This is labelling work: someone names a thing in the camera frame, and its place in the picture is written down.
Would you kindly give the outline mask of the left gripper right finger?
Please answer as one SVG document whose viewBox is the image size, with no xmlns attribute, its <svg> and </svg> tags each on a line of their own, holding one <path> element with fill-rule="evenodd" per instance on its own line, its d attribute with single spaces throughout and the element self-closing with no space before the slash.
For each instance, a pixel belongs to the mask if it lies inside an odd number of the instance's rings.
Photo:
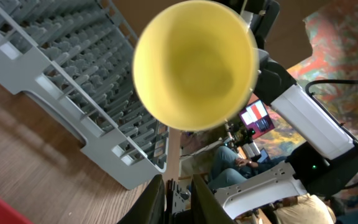
<svg viewBox="0 0 358 224">
<path fill-rule="evenodd" d="M 194 224 L 234 224 L 198 174 L 191 183 L 191 219 Z"/>
</svg>

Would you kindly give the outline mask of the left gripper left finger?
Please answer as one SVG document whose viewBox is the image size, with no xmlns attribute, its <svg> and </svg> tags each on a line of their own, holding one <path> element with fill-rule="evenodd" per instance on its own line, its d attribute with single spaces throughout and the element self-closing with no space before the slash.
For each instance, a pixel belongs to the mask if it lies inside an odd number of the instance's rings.
<svg viewBox="0 0 358 224">
<path fill-rule="evenodd" d="M 162 175 L 157 174 L 118 224 L 163 224 L 164 208 L 165 185 Z"/>
</svg>

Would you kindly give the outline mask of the yellow cup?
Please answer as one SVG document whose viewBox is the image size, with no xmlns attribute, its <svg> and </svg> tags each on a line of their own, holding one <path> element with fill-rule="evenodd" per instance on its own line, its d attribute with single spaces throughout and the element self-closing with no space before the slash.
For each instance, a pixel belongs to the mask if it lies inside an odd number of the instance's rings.
<svg viewBox="0 0 358 224">
<path fill-rule="evenodd" d="M 215 128 L 255 88 L 259 58 L 243 18 L 216 1 L 183 1 L 156 15 L 134 50 L 140 101 L 161 123 L 184 131 Z"/>
</svg>

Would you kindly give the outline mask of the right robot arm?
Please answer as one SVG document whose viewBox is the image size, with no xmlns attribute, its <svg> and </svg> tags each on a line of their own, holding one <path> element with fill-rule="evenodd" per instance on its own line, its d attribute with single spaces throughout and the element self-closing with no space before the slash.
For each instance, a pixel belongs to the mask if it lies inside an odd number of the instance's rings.
<svg viewBox="0 0 358 224">
<path fill-rule="evenodd" d="M 214 196 L 230 218 L 285 197 L 332 196 L 358 173 L 358 140 L 265 50 L 252 50 L 260 70 L 253 92 L 306 142 L 273 168 L 218 189 Z"/>
</svg>

